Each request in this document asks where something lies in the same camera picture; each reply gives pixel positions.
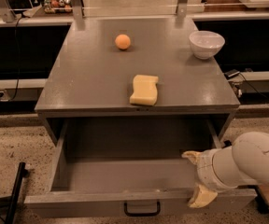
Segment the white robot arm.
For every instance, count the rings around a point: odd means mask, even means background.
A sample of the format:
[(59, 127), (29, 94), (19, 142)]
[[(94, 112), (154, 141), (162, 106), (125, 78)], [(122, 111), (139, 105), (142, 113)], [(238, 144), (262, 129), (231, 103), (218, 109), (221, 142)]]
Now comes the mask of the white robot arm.
[(182, 157), (196, 166), (190, 208), (205, 207), (240, 186), (269, 185), (269, 133), (242, 133), (230, 147), (185, 151)]

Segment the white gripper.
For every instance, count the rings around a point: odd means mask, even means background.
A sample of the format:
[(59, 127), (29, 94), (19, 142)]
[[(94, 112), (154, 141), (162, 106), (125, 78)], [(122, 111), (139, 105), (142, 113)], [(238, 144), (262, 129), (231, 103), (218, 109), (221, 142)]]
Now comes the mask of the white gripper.
[(203, 208), (216, 199), (218, 193), (214, 190), (224, 190), (223, 183), (218, 179), (213, 166), (217, 149), (209, 149), (202, 153), (185, 151), (181, 157), (197, 165), (197, 174), (202, 184), (196, 183), (193, 194), (188, 202), (189, 208)]

